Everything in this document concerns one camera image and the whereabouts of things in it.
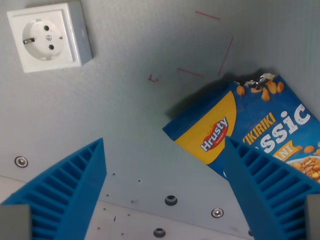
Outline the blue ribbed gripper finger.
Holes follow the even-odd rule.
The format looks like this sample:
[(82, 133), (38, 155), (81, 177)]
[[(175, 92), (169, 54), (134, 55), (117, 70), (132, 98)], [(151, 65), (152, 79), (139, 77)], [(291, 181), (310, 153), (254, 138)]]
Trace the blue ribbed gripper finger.
[(99, 138), (40, 173), (1, 205), (30, 208), (34, 240), (83, 240), (106, 176)]
[(225, 139), (224, 172), (255, 240), (305, 240), (305, 202), (315, 180), (254, 147)]

